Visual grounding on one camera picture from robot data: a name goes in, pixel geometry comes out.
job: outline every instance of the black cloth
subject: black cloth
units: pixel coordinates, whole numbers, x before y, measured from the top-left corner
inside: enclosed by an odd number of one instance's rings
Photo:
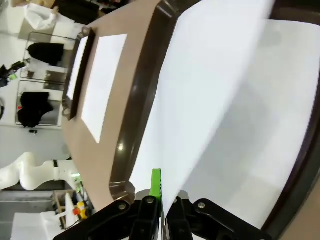
[[[39,125],[43,115],[54,110],[48,99],[48,92],[24,92],[20,100],[22,109],[18,111],[18,121],[25,128]]]
[[[60,43],[37,42],[28,47],[31,57],[45,62],[51,66],[58,66],[64,55],[64,45]]]
[[[78,24],[89,25],[99,17],[99,6],[86,0],[55,0],[52,9]]]

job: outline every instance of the screw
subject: screw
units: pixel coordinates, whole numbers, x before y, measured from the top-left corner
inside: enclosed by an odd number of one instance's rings
[[[154,202],[154,199],[153,199],[152,197],[148,197],[148,198],[146,199],[146,202],[147,202],[148,204],[152,204],[152,203]]]
[[[200,209],[204,209],[205,206],[206,206],[206,205],[205,205],[203,202],[200,202],[200,203],[198,204],[198,207],[199,207]]]
[[[120,209],[120,210],[125,210],[126,207],[127,207],[127,206],[126,206],[125,204],[120,204],[120,205],[119,205],[119,209]]]

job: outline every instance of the white cloth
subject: white cloth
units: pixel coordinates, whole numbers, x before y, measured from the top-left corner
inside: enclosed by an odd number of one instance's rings
[[[24,6],[25,19],[34,30],[47,30],[55,26],[57,15],[51,13],[51,9],[30,3]]]

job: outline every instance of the yellow object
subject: yellow object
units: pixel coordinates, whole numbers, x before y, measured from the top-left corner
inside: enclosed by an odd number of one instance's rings
[[[78,207],[78,209],[80,210],[80,216],[81,219],[87,219],[88,216],[86,215],[86,206],[85,203],[83,201],[80,201],[77,203],[76,205]]]

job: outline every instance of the red object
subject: red object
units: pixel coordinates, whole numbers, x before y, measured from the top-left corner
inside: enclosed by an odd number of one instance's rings
[[[73,209],[72,212],[73,212],[73,215],[75,215],[75,216],[80,214],[79,208]]]

